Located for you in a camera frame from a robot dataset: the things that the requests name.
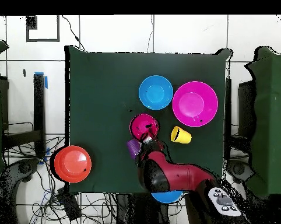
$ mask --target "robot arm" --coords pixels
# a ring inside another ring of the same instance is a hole
[[[138,166],[140,183],[151,193],[175,190],[190,192],[185,201],[191,197],[191,203],[196,208],[195,214],[200,215],[205,223],[223,223],[223,218],[241,215],[212,173],[194,164],[169,162],[157,140],[143,144]]]

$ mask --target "plastic cup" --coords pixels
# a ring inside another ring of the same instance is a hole
[[[132,139],[132,140],[127,142],[127,148],[128,148],[129,153],[130,153],[130,157],[135,159],[136,156],[141,151],[140,150],[141,149],[141,143],[139,143],[139,141],[136,140],[136,139]]]
[[[171,141],[179,142],[181,144],[188,144],[191,141],[191,134],[187,131],[184,131],[178,126],[175,126],[173,131],[171,132]]]

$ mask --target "magenta bowl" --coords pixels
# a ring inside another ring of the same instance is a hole
[[[141,142],[148,135],[154,138],[159,131],[159,123],[148,114],[136,115],[129,124],[131,135]]]
[[[200,127],[210,122],[217,108],[216,93],[203,82],[187,82],[178,88],[173,97],[176,118],[190,127]]]

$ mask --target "white floor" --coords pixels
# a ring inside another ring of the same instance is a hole
[[[115,16],[65,16],[69,19],[73,32],[80,37],[84,48],[101,52],[147,52],[149,36],[152,32],[151,15],[115,15]],[[215,53],[221,48],[231,48],[230,77],[232,80],[232,123],[238,123],[238,84],[251,80],[244,65],[252,61],[254,50],[258,46],[271,46],[281,53],[281,15],[155,15],[154,51],[156,53]],[[30,31],[31,39],[56,38],[57,24],[55,16],[38,16],[38,29]],[[9,122],[33,122],[33,74],[44,72],[48,76],[48,89],[45,90],[46,133],[47,139],[64,136],[65,84],[64,84],[64,46],[80,44],[71,33],[69,23],[60,16],[60,42],[26,42],[25,16],[0,16],[0,39],[9,46],[0,55],[1,75],[7,76],[9,88]],[[149,52],[152,52],[151,37]],[[10,132],[27,131],[30,125],[13,125]],[[237,127],[232,127],[232,134]],[[18,158],[9,152],[10,164]],[[43,185],[48,189],[47,170],[38,166],[43,177]],[[17,194],[17,213],[20,224],[29,224],[35,202],[41,203],[44,197],[38,174],[34,174],[28,183],[21,183]],[[78,202],[84,208],[89,201],[103,197],[102,194],[82,194]],[[101,215],[101,204],[83,209],[86,215]],[[177,213],[180,206],[172,205],[170,214]],[[103,206],[103,214],[108,212]],[[185,207],[178,215],[171,216],[171,224],[188,224]],[[47,221],[45,224],[60,224]],[[94,224],[88,218],[84,224]]]

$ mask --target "red bowl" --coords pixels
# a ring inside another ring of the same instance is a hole
[[[57,153],[54,167],[57,175],[67,182],[84,180],[91,171],[91,158],[81,147],[70,145]]]

